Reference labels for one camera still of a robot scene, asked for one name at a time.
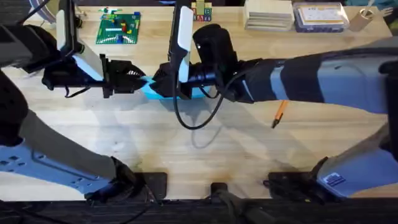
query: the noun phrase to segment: wooden tabletop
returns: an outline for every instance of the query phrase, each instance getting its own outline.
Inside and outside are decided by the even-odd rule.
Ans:
[[[142,13],[136,45],[95,45],[100,8],[82,9],[88,17],[80,37],[96,53],[131,60],[150,76],[167,61],[172,7],[123,7],[123,13]],[[349,17],[359,11],[359,7],[345,9]],[[35,17],[29,22],[42,21]],[[240,7],[214,7],[212,22],[228,29],[243,60],[347,49],[391,36],[381,17],[361,32],[340,34],[244,30]],[[194,22],[194,28],[205,24]],[[192,62],[197,61],[194,50]],[[41,74],[32,77],[15,68],[4,71],[25,94],[30,108],[56,131],[92,151],[117,157],[132,169],[167,172],[167,198],[204,198],[212,182],[228,183],[240,197],[267,198],[261,182],[270,171],[310,170],[323,157],[345,151],[386,122],[386,116],[353,108],[292,102],[282,122],[271,129],[279,101],[254,105],[225,101],[208,126],[189,131],[177,122],[169,100],[148,100],[141,92],[104,100],[99,89],[67,100],[64,90],[48,91],[40,82]],[[215,104],[207,99],[181,101],[183,119],[188,124],[202,123]],[[392,185],[355,197],[395,195],[398,186]],[[0,174],[0,198],[83,200],[68,187],[6,173]]]

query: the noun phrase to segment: cup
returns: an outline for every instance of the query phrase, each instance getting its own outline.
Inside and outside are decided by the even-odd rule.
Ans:
[[[363,28],[365,28],[374,19],[374,13],[371,10],[368,10],[366,15],[363,15],[364,11],[365,11],[365,9],[359,10],[357,15],[355,15],[349,21],[349,27],[348,27],[349,30],[351,30],[353,32],[359,32]]]

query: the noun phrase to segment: green lego baseplate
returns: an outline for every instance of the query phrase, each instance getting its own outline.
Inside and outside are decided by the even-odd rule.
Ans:
[[[104,14],[101,17],[96,44],[136,44],[141,14]]]

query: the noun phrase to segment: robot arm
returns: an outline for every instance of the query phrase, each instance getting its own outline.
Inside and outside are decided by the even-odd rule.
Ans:
[[[223,98],[240,103],[294,100],[350,106],[389,116],[389,124],[378,133],[339,156],[325,158],[309,173],[270,173],[264,185],[273,197],[335,202],[360,190],[398,182],[397,143],[390,138],[398,131],[398,106],[394,101],[398,46],[394,39],[289,59],[238,61],[228,31],[211,24],[194,33],[201,62],[188,63],[184,72],[181,68],[187,65],[190,49],[180,40],[184,40],[181,35],[190,34],[180,23],[187,19],[182,10],[187,6],[187,2],[177,1],[171,57],[169,63],[160,66],[154,77],[156,83],[151,85],[158,94],[188,100],[193,87],[215,86],[222,95],[219,103]],[[171,91],[174,86],[176,95]]]
[[[43,83],[49,89],[100,87],[105,98],[133,93],[145,84],[145,74],[131,62],[98,57],[79,41],[76,25],[81,21],[72,1],[60,1],[57,20],[58,40],[40,27],[0,25],[0,50],[7,52],[0,56],[0,67],[29,73],[44,68]],[[0,171],[66,185],[88,200],[103,202],[140,194],[150,175],[156,179],[156,198],[165,197],[165,173],[135,174],[116,158],[95,154],[57,133],[29,110],[1,70],[0,91]]]

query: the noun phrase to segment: orange pen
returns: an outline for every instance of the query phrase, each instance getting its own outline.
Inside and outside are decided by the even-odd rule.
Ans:
[[[282,117],[284,115],[284,111],[286,109],[288,102],[289,102],[288,100],[282,100],[282,103],[279,106],[278,112],[276,112],[276,114],[275,114],[274,122],[272,122],[272,126],[271,126],[272,128],[275,128],[279,124],[280,120],[282,119]]]

